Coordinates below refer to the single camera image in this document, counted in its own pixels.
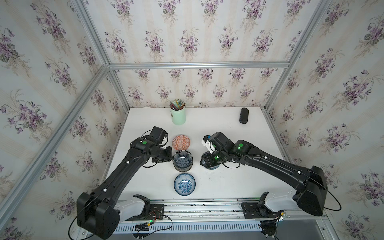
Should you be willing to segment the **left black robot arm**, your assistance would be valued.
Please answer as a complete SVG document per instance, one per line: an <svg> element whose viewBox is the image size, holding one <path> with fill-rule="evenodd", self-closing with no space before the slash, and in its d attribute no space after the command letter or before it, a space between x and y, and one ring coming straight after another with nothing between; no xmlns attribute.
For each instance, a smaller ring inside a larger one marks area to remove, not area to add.
<svg viewBox="0 0 384 240"><path fill-rule="evenodd" d="M150 199L136 194L118 203L123 190L136 172L149 160L170 162L172 147L161 147L157 142L138 138L118 167L91 193L82 193L77 201L77 225L106 240L117 226L130 218L144 220L150 213Z"/></svg>

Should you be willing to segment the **aluminium mounting rail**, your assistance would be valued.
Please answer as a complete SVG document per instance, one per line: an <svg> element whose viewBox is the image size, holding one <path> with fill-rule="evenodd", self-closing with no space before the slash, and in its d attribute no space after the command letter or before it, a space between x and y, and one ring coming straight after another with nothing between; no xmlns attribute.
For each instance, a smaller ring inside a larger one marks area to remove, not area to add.
<svg viewBox="0 0 384 240"><path fill-rule="evenodd" d="M153 223L160 222L209 222L209 221L231 221L231 220L261 220L272 219L245 219L241 208L242 202L256 202L257 199L212 199L201 201L182 200L159 200L151 201L151 204L164 204L163 220L149 220Z"/></svg>

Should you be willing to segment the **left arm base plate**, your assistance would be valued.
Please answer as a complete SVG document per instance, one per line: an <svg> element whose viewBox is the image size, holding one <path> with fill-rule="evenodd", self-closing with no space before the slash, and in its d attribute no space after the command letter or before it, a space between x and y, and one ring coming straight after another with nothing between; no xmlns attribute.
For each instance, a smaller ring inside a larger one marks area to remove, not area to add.
<svg viewBox="0 0 384 240"><path fill-rule="evenodd" d="M164 209L164 204L150 204L140 215L131 217L127 221L163 220Z"/></svg>

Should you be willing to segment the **blue floral shallow bowl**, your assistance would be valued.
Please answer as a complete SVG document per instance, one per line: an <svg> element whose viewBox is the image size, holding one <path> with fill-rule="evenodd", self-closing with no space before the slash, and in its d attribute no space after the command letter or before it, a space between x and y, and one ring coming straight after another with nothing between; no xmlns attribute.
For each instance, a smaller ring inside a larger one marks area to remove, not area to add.
<svg viewBox="0 0 384 240"><path fill-rule="evenodd" d="M180 196L192 194L195 188L196 180L191 174L181 173L174 180L174 189Z"/></svg>

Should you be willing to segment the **black oblong case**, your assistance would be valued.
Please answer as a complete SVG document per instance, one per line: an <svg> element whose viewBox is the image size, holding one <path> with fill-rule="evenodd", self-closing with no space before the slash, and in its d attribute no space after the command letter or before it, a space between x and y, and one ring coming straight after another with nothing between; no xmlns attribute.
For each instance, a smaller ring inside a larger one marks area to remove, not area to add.
<svg viewBox="0 0 384 240"><path fill-rule="evenodd" d="M249 109L242 108L240 112L239 122L241 124L247 124L249 120Z"/></svg>

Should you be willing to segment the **blue damask patterned bowl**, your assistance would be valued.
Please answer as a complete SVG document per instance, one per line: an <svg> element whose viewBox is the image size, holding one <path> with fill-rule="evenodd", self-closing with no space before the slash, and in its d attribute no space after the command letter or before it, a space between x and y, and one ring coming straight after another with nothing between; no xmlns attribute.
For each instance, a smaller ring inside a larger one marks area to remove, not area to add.
<svg viewBox="0 0 384 240"><path fill-rule="evenodd" d="M215 165L215 166L212 166L212 167L209 167L207 168L208 170L215 170L219 167L220 165Z"/></svg>

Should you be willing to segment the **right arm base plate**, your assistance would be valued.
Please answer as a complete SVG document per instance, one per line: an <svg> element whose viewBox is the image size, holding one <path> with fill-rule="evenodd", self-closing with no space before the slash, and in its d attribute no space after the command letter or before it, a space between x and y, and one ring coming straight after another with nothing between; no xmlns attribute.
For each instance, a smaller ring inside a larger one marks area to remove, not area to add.
<svg viewBox="0 0 384 240"><path fill-rule="evenodd" d="M259 207L256 202L242 202L241 208L245 219L275 219L280 217L283 212L273 212L265 206Z"/></svg>

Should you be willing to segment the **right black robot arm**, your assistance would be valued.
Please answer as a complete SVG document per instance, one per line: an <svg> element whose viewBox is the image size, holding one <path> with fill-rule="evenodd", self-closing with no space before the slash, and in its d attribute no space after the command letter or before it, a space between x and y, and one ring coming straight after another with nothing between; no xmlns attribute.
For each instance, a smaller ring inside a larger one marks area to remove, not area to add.
<svg viewBox="0 0 384 240"><path fill-rule="evenodd" d="M257 203L257 211L261 216L296 208L312 216L322 216L328 192L322 169L316 166L308 169L288 163L244 140L220 142L206 136L202 145L209 151L207 159L201 162L205 168L227 162L238 163L264 171L292 187L281 195L264 192Z"/></svg>

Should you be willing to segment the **colourful straws bundle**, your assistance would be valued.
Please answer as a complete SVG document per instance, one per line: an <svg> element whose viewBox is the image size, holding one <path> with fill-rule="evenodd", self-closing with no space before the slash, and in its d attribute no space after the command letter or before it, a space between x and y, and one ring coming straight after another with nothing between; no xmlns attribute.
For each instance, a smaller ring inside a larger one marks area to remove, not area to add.
<svg viewBox="0 0 384 240"><path fill-rule="evenodd" d="M169 106L173 111L180 111L185 108L186 102L181 99L174 99L173 101L170 101Z"/></svg>

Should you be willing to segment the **red patterned bowl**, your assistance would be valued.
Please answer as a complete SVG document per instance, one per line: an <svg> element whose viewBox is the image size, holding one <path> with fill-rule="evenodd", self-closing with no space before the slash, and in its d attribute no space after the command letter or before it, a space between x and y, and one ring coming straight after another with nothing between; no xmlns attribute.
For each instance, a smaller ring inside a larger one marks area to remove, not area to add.
<svg viewBox="0 0 384 240"><path fill-rule="evenodd" d="M186 151L190 145L191 140L186 135L178 135L172 141L172 146L176 151Z"/></svg>

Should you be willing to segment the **light green cup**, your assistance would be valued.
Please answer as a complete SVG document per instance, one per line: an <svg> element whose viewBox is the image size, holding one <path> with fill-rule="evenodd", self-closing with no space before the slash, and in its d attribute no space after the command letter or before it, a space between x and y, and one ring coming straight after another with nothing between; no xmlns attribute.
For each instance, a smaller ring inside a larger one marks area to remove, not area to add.
<svg viewBox="0 0 384 240"><path fill-rule="evenodd" d="M171 109L172 122L175 125L183 125L186 122L186 108L181 110Z"/></svg>

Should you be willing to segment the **dark navy flower bowl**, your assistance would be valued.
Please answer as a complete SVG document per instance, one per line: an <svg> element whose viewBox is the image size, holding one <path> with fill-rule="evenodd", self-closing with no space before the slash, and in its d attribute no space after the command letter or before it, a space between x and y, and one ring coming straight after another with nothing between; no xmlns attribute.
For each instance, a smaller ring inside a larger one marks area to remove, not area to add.
<svg viewBox="0 0 384 240"><path fill-rule="evenodd" d="M178 151L173 155L173 164L181 167L187 167L193 164L193 156L188 151Z"/></svg>

